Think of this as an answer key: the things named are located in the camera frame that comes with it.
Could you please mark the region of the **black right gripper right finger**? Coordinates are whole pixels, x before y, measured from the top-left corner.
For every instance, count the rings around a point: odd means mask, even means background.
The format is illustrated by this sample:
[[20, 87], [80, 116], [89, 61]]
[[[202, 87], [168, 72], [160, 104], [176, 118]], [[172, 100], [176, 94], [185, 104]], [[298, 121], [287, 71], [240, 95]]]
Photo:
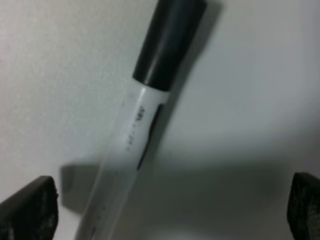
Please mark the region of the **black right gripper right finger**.
[[293, 175], [286, 218], [295, 240], [320, 238], [320, 180], [307, 173]]

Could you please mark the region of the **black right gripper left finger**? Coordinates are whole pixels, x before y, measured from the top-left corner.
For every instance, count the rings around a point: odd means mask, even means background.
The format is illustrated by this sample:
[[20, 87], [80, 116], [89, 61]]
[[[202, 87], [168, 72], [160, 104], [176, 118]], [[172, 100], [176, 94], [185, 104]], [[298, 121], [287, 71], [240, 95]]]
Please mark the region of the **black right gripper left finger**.
[[2, 240], [52, 240], [59, 222], [58, 192], [40, 176], [0, 203]]

